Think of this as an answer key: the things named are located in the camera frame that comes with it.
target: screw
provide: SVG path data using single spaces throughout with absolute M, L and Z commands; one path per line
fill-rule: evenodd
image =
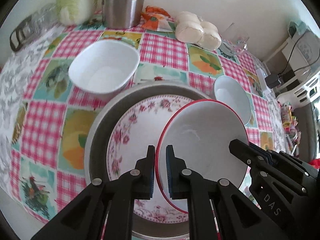
M 191 170 L 189 170 L 189 169 L 184 169 L 184 170 L 182 171 L 182 174 L 183 174 L 183 175 L 186 175 L 186 176 L 189 176 L 189 175 L 191 174 Z
M 140 171 L 139 171 L 139 170 L 131 170 L 131 171 L 130 171 L 130 174 L 131 174 L 132 176 L 138 176 L 138 175 L 140 174 Z
M 219 183 L 221 186 L 228 186 L 229 185 L 229 180 L 227 179 L 220 179 Z
M 267 176 L 267 174 L 264 171 L 261 171 L 260 174 L 261 174 L 262 177 L 266 177 Z
M 92 185 L 94 186 L 99 186 L 102 183 L 102 179 L 100 178 L 95 178 L 92 180 Z

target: white bowl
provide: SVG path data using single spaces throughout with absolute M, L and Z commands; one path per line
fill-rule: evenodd
M 202 99 L 178 110 L 165 126 L 156 149 L 156 179 L 169 204 L 181 212 L 188 212 L 187 200 L 172 200 L 169 195 L 167 145 L 172 144 L 175 156 L 205 179 L 225 178 L 239 188 L 247 165 L 230 153 L 229 143 L 234 139 L 249 145 L 240 118 L 224 103 Z
M 74 59 L 69 78 L 83 91 L 108 101 L 125 88 L 139 61 L 138 51 L 122 41 L 97 41 Z
M 218 77 L 211 89 L 210 97 L 230 106 L 240 117 L 243 124 L 251 118 L 249 98 L 240 84 L 229 76 Z

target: plastic chair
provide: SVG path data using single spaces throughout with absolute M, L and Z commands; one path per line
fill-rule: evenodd
M 316 72 L 311 74 L 307 80 L 294 89 L 284 92 L 277 97 L 277 100 L 281 103 L 290 102 L 293 109 L 306 106 L 320 96 L 320 68 Z

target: tablecloth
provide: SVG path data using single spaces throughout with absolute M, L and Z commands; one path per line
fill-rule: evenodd
M 259 60 L 248 52 L 229 57 L 219 49 L 184 44 L 174 32 L 146 31 L 141 23 L 111 30 L 96 15 L 86 24 L 57 27 L 26 48 L 26 55 L 11 58 L 0 74 L 0 186 L 43 223 L 86 186 L 84 145 L 107 102 L 74 86 L 68 68 L 84 48 L 101 39 L 121 40 L 139 51 L 140 64 L 127 88 L 174 80 L 209 94 L 217 77 L 234 78 L 251 104 L 252 116 L 245 126 L 249 140 L 264 149 L 285 151 L 275 95 L 262 93 L 256 75 L 256 69 L 263 68 Z M 250 183 L 247 174 L 240 189 L 248 197 Z

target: metal basin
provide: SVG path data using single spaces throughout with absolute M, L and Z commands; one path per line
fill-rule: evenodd
M 165 81 L 137 85 L 117 95 L 101 110 L 90 128 L 84 154 L 87 185 L 94 178 L 109 181 L 106 152 L 111 132 L 121 116 L 141 100 L 164 94 L 180 95 L 193 100 L 209 98 L 204 93 L 187 85 Z M 170 238 L 174 240 L 187 237 L 188 234 L 189 224 L 187 221 L 162 224 L 148 221 L 136 214 L 132 216 L 132 235 L 142 239 Z

